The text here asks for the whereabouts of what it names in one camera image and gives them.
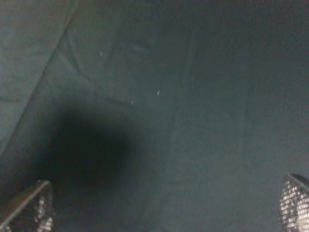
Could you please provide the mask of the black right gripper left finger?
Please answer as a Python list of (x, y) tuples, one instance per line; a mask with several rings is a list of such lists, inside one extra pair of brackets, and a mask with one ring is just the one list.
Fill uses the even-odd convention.
[(40, 180), (0, 206), (2, 232), (53, 232), (53, 187)]

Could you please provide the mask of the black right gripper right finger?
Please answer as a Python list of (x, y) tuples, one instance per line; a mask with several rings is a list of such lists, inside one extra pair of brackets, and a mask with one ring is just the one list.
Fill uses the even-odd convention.
[(309, 180), (299, 174), (285, 177), (279, 203), (281, 232), (309, 231)]

